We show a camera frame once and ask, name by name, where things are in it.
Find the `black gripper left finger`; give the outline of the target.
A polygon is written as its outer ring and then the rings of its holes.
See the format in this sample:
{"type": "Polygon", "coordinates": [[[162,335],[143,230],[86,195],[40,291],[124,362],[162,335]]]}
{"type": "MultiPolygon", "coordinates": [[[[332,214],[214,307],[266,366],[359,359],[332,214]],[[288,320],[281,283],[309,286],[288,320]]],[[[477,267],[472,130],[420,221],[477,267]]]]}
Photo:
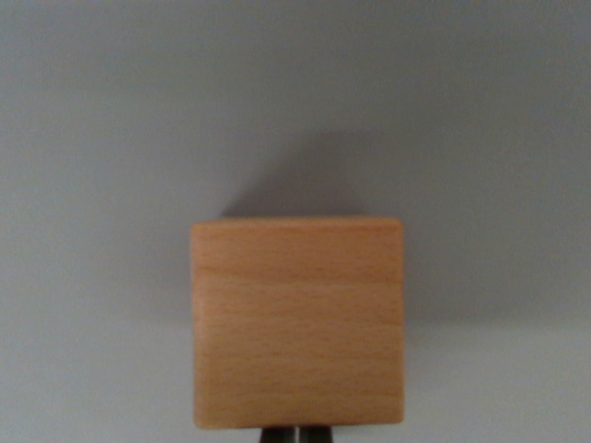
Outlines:
{"type": "Polygon", "coordinates": [[[296,427],[276,426],[262,428],[259,443],[295,443],[296,427]]]}

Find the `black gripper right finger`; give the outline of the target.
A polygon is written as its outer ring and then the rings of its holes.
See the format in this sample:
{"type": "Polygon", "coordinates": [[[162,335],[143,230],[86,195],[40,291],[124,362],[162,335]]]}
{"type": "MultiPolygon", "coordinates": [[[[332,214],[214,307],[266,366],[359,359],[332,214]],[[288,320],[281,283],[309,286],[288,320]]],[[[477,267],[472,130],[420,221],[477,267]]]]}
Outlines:
{"type": "Polygon", "coordinates": [[[300,426],[298,443],[333,443],[332,428],[326,425],[300,426]]]}

